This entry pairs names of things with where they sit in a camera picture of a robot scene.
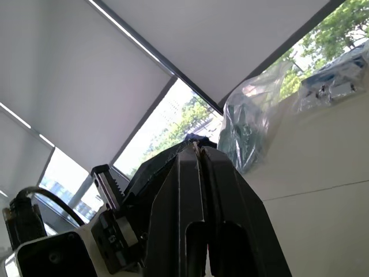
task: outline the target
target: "tree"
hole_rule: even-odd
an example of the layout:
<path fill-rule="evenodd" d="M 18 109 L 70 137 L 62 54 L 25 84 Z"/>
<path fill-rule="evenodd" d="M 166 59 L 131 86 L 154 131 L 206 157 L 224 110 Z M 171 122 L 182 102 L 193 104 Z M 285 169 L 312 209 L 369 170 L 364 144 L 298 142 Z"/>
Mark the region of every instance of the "tree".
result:
<path fill-rule="evenodd" d="M 165 128 L 158 136 L 151 139 L 150 146 L 141 158 L 140 164 L 156 156 L 161 151 L 182 142 L 188 132 L 193 132 L 196 128 L 204 126 L 210 120 L 211 108 L 198 95 L 193 95 L 182 107 L 181 119 L 179 122 L 173 122 L 168 128 Z M 137 168 L 131 169 L 126 174 L 132 178 Z"/>
<path fill-rule="evenodd" d="M 285 75 L 281 99 L 296 92 L 300 82 L 313 71 L 339 57 L 347 48 L 354 48 L 358 40 L 369 37 L 368 24 L 369 0 L 347 0 L 327 16 L 298 43 L 298 47 L 303 49 L 301 56 L 312 61 L 307 70 L 296 64 L 294 47 L 278 59 L 277 62 L 291 61 L 295 64 Z"/>
<path fill-rule="evenodd" d="M 367 37 L 369 1 L 345 1 L 302 40 L 303 56 L 331 61 L 344 53 L 345 47 L 353 49 L 354 43 Z"/>

